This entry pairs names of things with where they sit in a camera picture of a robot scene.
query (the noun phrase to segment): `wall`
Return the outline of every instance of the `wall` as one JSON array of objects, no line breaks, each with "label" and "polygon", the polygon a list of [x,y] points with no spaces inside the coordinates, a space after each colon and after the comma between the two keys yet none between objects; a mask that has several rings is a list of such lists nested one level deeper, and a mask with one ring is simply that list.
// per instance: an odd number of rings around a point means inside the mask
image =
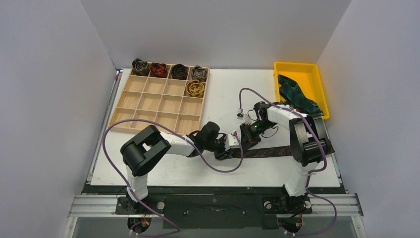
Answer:
[{"label": "wall", "polygon": [[327,127],[369,237],[420,233],[420,2],[353,0],[318,65]]},{"label": "wall", "polygon": [[81,0],[117,67],[316,62],[351,0]]},{"label": "wall", "polygon": [[61,237],[115,70],[81,3],[2,2],[0,237]]}]

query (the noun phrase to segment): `green plaid fabric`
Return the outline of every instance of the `green plaid fabric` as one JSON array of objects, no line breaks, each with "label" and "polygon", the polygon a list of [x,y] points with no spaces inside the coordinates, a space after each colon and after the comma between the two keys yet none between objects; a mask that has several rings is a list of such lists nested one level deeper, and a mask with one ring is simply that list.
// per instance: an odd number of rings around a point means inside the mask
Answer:
[{"label": "green plaid fabric", "polygon": [[296,81],[279,74],[278,83],[281,85],[279,88],[280,95],[295,108],[301,109],[304,113],[309,115],[324,115],[316,102],[305,97]]}]

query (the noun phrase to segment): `dark fabric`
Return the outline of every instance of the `dark fabric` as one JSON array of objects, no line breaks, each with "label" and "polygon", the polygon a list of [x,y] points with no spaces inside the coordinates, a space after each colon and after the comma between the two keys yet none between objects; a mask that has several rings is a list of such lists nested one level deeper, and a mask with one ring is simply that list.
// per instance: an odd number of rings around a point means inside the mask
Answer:
[{"label": "dark fabric", "polygon": [[158,77],[158,78],[168,77],[168,70],[166,70],[166,64],[164,63],[150,64],[150,76]]},{"label": "dark fabric", "polygon": [[280,95],[295,108],[302,109],[304,113],[309,115],[323,115],[321,109],[319,109],[318,104],[305,97],[296,81],[279,74],[278,83],[281,85],[279,88]]},{"label": "dark fabric", "polygon": [[176,64],[171,69],[171,75],[173,79],[181,79],[186,80],[188,76],[187,67],[183,66],[182,64]]},{"label": "dark fabric", "polygon": [[133,61],[133,71],[135,75],[138,76],[148,76],[149,75],[149,65],[147,62],[142,61],[141,59],[137,58]]},{"label": "dark fabric", "polygon": [[207,80],[207,71],[201,68],[200,66],[196,65],[192,70],[191,77],[193,80],[205,82]]},{"label": "dark fabric", "polygon": [[[240,158],[241,151],[239,149],[232,149],[232,157]],[[272,148],[254,149],[244,151],[244,158],[268,158],[268,157],[279,157],[279,156],[292,156],[290,146],[279,146]]]}]

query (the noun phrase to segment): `wooden compartment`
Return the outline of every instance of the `wooden compartment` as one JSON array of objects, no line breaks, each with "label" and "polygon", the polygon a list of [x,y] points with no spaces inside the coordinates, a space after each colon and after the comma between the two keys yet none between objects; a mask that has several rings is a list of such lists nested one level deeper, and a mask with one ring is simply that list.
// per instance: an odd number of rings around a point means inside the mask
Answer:
[{"label": "wooden compartment", "polygon": [[179,113],[182,97],[163,95],[160,101],[159,112]]},{"label": "wooden compartment", "polygon": [[185,90],[186,80],[168,79],[163,94],[182,96]]},{"label": "wooden compartment", "polygon": [[181,103],[181,110],[179,111],[179,113],[199,116],[201,115],[202,108],[202,98],[183,97]]},{"label": "wooden compartment", "polygon": [[[156,112],[152,112],[152,111],[137,110],[136,113],[134,114],[134,118],[155,121],[156,114],[157,114]],[[141,122],[141,121],[133,121],[133,123],[131,123],[131,128],[143,130],[148,125],[150,125],[150,123]]]},{"label": "wooden compartment", "polygon": [[[191,73],[194,66],[185,65],[188,68],[187,80],[181,80],[172,79],[170,71],[174,65],[166,64],[168,70],[166,78],[153,77],[150,73],[148,76],[136,76],[131,70],[108,125],[123,119],[146,119],[160,123],[180,134],[199,130],[210,69],[204,68],[207,71],[207,80],[204,83],[203,97],[194,98],[185,91],[187,83],[192,80]],[[138,133],[148,125],[146,122],[133,121],[119,124],[112,130]]]},{"label": "wooden compartment", "polygon": [[178,114],[175,113],[158,112],[156,116],[156,122],[166,126],[168,129],[175,130],[177,117]]},{"label": "wooden compartment", "polygon": [[[136,110],[134,109],[115,108],[114,114],[112,115],[112,118],[109,121],[109,125],[114,124],[115,122],[120,121],[120,120],[132,119],[134,117],[135,111]],[[130,125],[131,125],[131,122],[124,122],[124,123],[116,125],[115,127],[130,128]]]},{"label": "wooden compartment", "polygon": [[143,92],[147,77],[130,75],[125,84],[125,91]]},{"label": "wooden compartment", "polygon": [[178,115],[175,132],[180,134],[189,134],[192,131],[200,129],[200,117],[192,115]]},{"label": "wooden compartment", "polygon": [[117,107],[136,109],[141,95],[141,93],[122,91]]},{"label": "wooden compartment", "polygon": [[144,92],[162,94],[165,88],[166,78],[148,78]]},{"label": "wooden compartment", "polygon": [[137,109],[145,111],[157,111],[161,97],[161,94],[143,93]]}]

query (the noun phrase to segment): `cable connector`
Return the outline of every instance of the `cable connector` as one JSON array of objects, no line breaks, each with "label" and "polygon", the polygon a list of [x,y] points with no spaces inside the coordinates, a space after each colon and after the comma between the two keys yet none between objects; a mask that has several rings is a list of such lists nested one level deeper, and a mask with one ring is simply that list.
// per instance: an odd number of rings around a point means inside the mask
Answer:
[{"label": "cable connector", "polygon": [[238,109],[238,114],[236,114],[236,116],[238,117],[238,119],[243,119],[244,118],[244,113],[242,108]]}]

